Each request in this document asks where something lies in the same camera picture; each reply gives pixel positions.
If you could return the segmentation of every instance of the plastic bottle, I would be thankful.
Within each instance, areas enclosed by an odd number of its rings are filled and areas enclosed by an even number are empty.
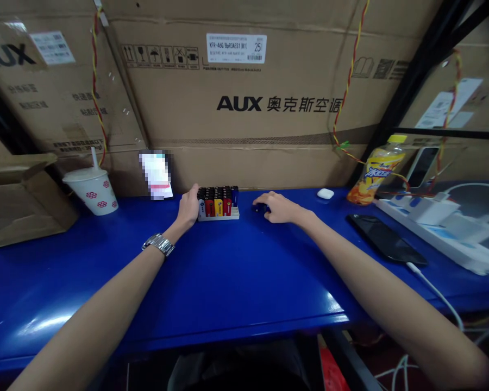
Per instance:
[[[404,135],[392,135],[386,145],[375,148],[364,165],[359,181],[348,193],[348,201],[357,205],[369,205],[373,202],[379,186],[404,158],[405,153],[400,144],[406,138]]]

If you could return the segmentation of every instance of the blue tabletop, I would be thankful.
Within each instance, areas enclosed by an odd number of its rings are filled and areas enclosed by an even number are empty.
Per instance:
[[[461,268],[375,206],[334,189],[281,194],[312,209],[330,227],[444,310],[406,267],[381,259],[345,220],[378,216],[429,260],[424,275],[459,311],[489,309],[489,276]],[[317,330],[368,318],[318,248],[296,226],[251,211],[260,192],[242,192],[239,220],[196,223],[161,268],[118,353]],[[175,219],[179,199],[120,200],[117,212],[85,213],[66,233],[0,249],[0,371],[20,369],[94,292]]]

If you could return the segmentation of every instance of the red and yellow wire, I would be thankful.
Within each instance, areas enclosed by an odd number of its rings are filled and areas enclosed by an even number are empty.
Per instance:
[[[96,67],[98,65],[96,37],[98,35],[98,19],[101,17],[102,11],[103,11],[103,7],[98,7],[98,11],[94,15],[94,24],[92,26],[92,100],[94,102],[94,107],[96,109],[99,124],[102,127],[102,134],[103,134],[103,153],[102,153],[102,159],[99,162],[100,166],[103,164],[103,161],[105,160],[105,154],[107,153],[107,134],[105,133],[105,127],[103,126],[102,113],[99,110],[98,101],[96,100],[96,80],[98,78],[96,73]]]
[[[447,127],[449,126],[449,122],[450,122],[449,116],[451,115],[451,112],[455,107],[456,98],[458,97],[459,84],[460,81],[462,80],[462,56],[460,55],[460,51],[457,49],[453,49],[453,55],[455,56],[456,59],[456,79],[453,88],[453,99],[451,100],[451,104],[449,105],[449,108],[447,110],[447,115],[444,119],[444,124],[442,126],[442,129],[447,129]],[[440,175],[440,172],[442,170],[442,158],[444,156],[444,150],[446,148],[446,141],[447,141],[447,137],[442,137],[440,148],[438,150],[438,153],[436,154],[435,176],[433,177],[433,180],[431,181],[431,184],[428,187],[428,192],[431,192],[433,187],[435,187],[436,180],[438,179],[438,176]]]
[[[359,28],[357,30],[357,37],[355,37],[355,45],[353,46],[353,56],[352,56],[352,63],[350,64],[350,67],[349,67],[349,74],[348,74],[348,82],[346,83],[346,89],[344,91],[344,96],[342,98],[342,102],[341,102],[341,105],[338,107],[338,112],[337,112],[337,115],[335,116],[335,121],[333,122],[333,139],[335,141],[335,144],[337,144],[337,146],[346,154],[348,155],[349,157],[351,157],[352,159],[356,160],[357,162],[359,163],[362,163],[362,164],[365,164],[362,160],[360,159],[357,159],[355,156],[353,156],[350,152],[348,152],[344,147],[343,145],[338,141],[337,139],[337,122],[338,122],[338,118],[340,117],[341,115],[341,112],[342,112],[342,108],[344,107],[344,103],[346,101],[346,97],[348,96],[348,92],[349,92],[349,86],[352,82],[352,75],[353,75],[353,65],[355,64],[355,59],[357,57],[357,48],[359,46],[359,42],[360,42],[360,34],[362,32],[362,26],[364,25],[364,17],[366,16],[366,12],[368,10],[368,7],[369,7],[369,2],[370,0],[366,0],[366,4],[364,4],[364,9],[362,10],[362,17],[360,18],[360,22],[359,22]]]
[[[333,123],[333,139],[334,139],[335,144],[337,145],[337,147],[340,150],[342,150],[346,155],[348,155],[349,157],[351,157],[355,161],[357,161],[359,163],[362,163],[362,164],[366,164],[366,163],[363,162],[362,160],[356,158],[355,156],[353,156],[350,152],[348,152],[348,150],[345,149],[344,145],[341,144],[338,141],[338,138],[337,138],[337,123],[338,123],[338,119],[339,119],[339,117],[341,115],[342,108],[344,107],[344,103],[346,102],[346,97],[348,96],[349,86],[350,86],[350,84],[352,82],[353,67],[355,65],[355,59],[356,59],[356,56],[357,56],[357,48],[359,46],[360,36],[361,36],[361,33],[362,33],[362,26],[364,25],[364,18],[366,16],[366,12],[367,12],[368,7],[369,7],[369,2],[370,2],[370,0],[366,0],[366,4],[364,4],[364,8],[362,10],[362,16],[361,16],[361,19],[360,19],[360,22],[359,22],[359,28],[357,30],[357,36],[355,38],[355,45],[353,47],[352,62],[351,62],[350,67],[349,67],[348,82],[346,83],[346,89],[344,91],[344,96],[342,98],[341,105],[339,106],[337,115],[335,116],[335,121]],[[456,57],[456,81],[455,81],[455,86],[454,86],[454,91],[453,91],[453,100],[451,101],[451,104],[449,105],[449,110],[448,110],[448,113],[447,113],[446,118],[444,120],[444,124],[443,124],[443,128],[444,129],[446,129],[447,126],[449,125],[449,116],[450,116],[450,114],[451,114],[451,112],[453,110],[453,107],[456,104],[456,98],[458,96],[458,87],[459,87],[460,80],[462,79],[462,57],[460,56],[460,52],[458,50],[456,50],[456,49],[454,49],[454,55]],[[433,181],[431,182],[431,185],[430,185],[430,187],[428,189],[428,193],[433,188],[433,186],[435,184],[435,181],[438,178],[438,175],[439,175],[439,173],[441,171],[441,161],[442,161],[443,154],[444,154],[446,140],[447,140],[447,137],[444,137],[442,139],[442,143],[440,144],[440,150],[438,151],[437,159],[436,159],[436,175],[435,175]],[[395,176],[398,176],[399,178],[401,178],[404,181],[404,183],[406,184],[406,191],[409,192],[410,186],[409,186],[409,183],[406,180],[406,178],[404,176],[400,175],[400,174],[397,174],[397,173],[392,173],[392,175],[395,175]]]

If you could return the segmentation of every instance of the red lighter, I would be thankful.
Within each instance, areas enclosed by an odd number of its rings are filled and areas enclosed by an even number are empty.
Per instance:
[[[214,209],[214,200],[205,198],[205,210],[207,217],[215,217],[216,211]]]
[[[232,215],[232,199],[231,198],[223,198],[223,215],[231,216]]]

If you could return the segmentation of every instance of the wristwatch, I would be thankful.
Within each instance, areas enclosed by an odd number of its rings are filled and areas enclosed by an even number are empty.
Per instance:
[[[149,245],[153,245],[161,250],[166,257],[170,255],[175,246],[172,245],[168,239],[162,237],[161,234],[152,235],[146,242],[144,242],[143,246],[141,246],[142,250],[145,250]]]

